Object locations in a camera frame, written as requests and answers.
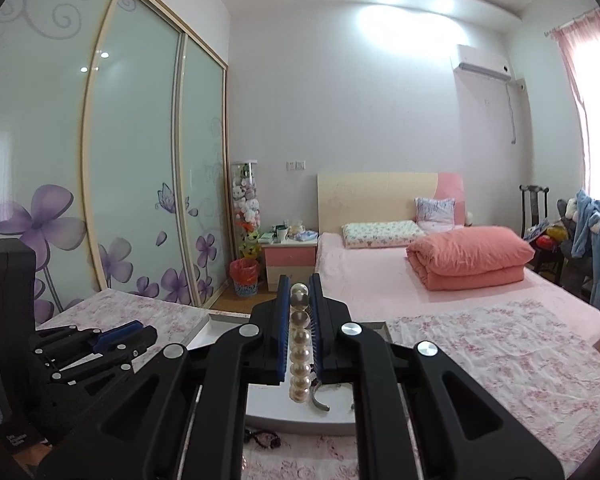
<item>flower stem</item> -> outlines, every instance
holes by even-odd
[[[49,272],[48,267],[44,267],[42,271],[45,273],[46,285],[49,287],[49,291],[51,292],[51,296],[54,298],[56,302],[56,306],[58,307],[58,312],[64,312],[64,308],[62,308],[62,304],[60,303],[60,298],[58,297],[58,293],[56,292],[56,286],[54,282],[51,280],[51,273]]]

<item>pink drawer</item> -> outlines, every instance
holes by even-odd
[[[288,247],[264,249],[267,267],[305,267],[315,265],[315,247]]]

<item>nightstand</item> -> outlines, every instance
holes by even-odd
[[[278,290],[278,281],[286,274],[291,283],[308,283],[315,270],[315,254],[318,240],[296,242],[287,240],[283,243],[262,245],[264,261],[267,266],[267,284],[269,290]]]

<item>wooden floor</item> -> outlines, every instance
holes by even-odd
[[[260,284],[258,293],[250,298],[241,298],[234,291],[234,286],[229,285],[222,293],[222,296],[214,303],[213,310],[224,310],[225,312],[241,312],[250,314],[254,305],[263,301],[273,300],[276,297],[275,292],[269,292],[267,282]]]

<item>sheer curtain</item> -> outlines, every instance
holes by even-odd
[[[554,30],[552,36],[560,46],[580,115],[584,187],[600,200],[600,9]]]

